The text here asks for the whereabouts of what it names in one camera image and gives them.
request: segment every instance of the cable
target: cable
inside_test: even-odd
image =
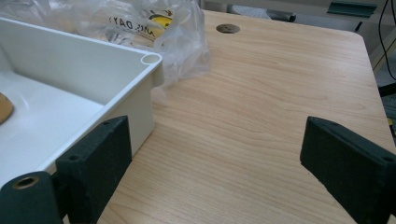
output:
[[[382,18],[384,17],[385,8],[386,8],[387,5],[388,5],[388,1],[389,1],[389,0],[387,0],[387,1],[385,2],[384,8],[382,9],[381,16],[379,17],[378,33],[379,33],[379,41],[381,42],[382,50],[384,50],[384,52],[385,52],[385,60],[386,60],[386,62],[387,62],[388,72],[389,72],[390,76],[391,76],[394,80],[396,80],[396,78],[393,76],[393,74],[392,74],[391,71],[390,71],[389,59],[388,59],[388,52],[387,52],[387,50],[385,49],[384,42],[382,41],[382,35],[381,35],[381,22],[382,22]],[[391,3],[391,7],[392,7],[393,19],[394,19],[395,25],[396,25],[396,17],[395,17],[395,11],[394,11],[394,8],[393,8],[393,0],[391,0],[390,3]]]

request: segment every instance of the wood grain surface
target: wood grain surface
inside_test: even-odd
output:
[[[210,74],[154,106],[99,223],[354,223],[299,156],[307,116],[396,152],[362,38],[209,11],[205,27]]]

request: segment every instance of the white plastic tray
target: white plastic tray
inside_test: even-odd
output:
[[[0,188],[54,161],[98,123],[128,115],[133,153],[151,133],[159,54],[0,18]]]

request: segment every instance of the metal grommet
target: metal grommet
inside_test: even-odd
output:
[[[35,183],[39,180],[38,176],[26,176],[17,182],[14,183],[12,186],[14,189],[27,189],[32,187]]]

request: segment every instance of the plastic bag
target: plastic bag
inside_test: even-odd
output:
[[[209,70],[205,17],[195,1],[6,0],[0,17],[160,53],[163,87]]]

